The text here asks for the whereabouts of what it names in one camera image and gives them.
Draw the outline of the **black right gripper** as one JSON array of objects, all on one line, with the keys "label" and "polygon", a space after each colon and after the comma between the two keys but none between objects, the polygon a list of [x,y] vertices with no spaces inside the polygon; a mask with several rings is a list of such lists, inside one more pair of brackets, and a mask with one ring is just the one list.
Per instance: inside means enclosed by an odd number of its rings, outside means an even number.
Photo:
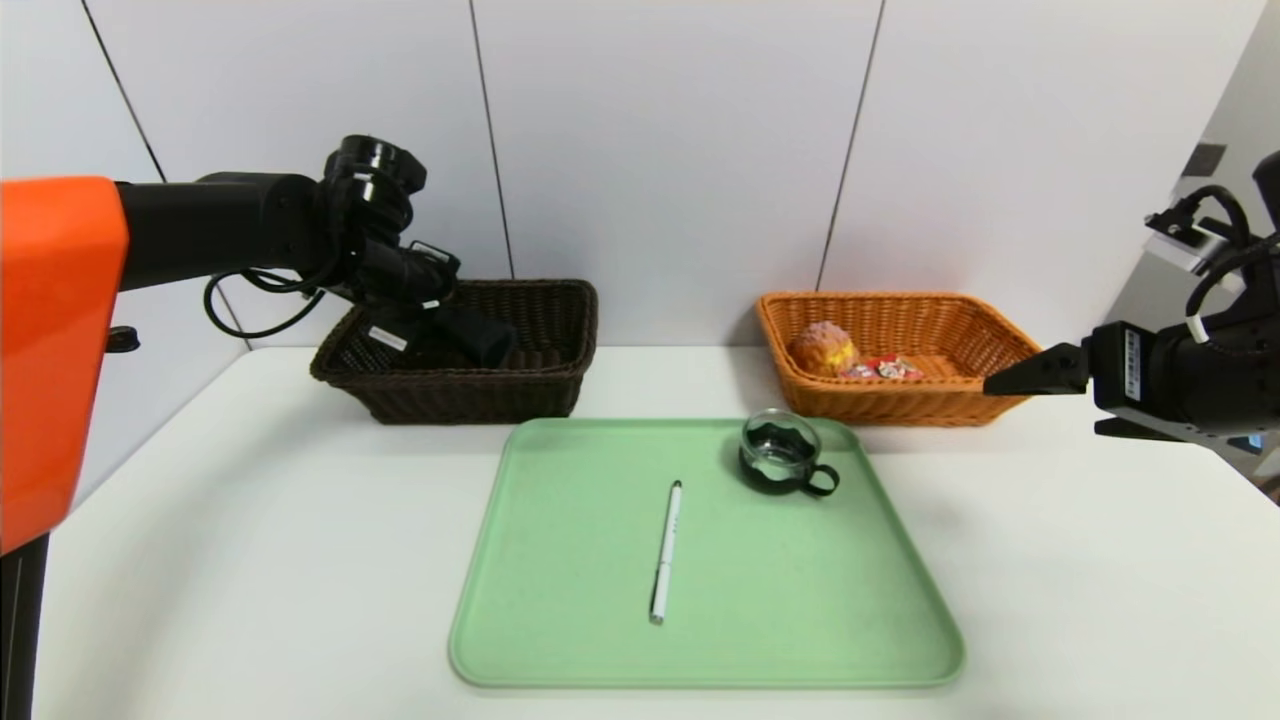
[{"label": "black right gripper", "polygon": [[1179,325],[1151,332],[1125,322],[1098,327],[1079,345],[1059,343],[983,382],[991,397],[1084,395],[1114,415],[1094,433],[1117,439],[1187,442],[1244,437],[1279,423],[1277,336],[1245,328],[1266,354],[1222,354],[1196,343]]}]

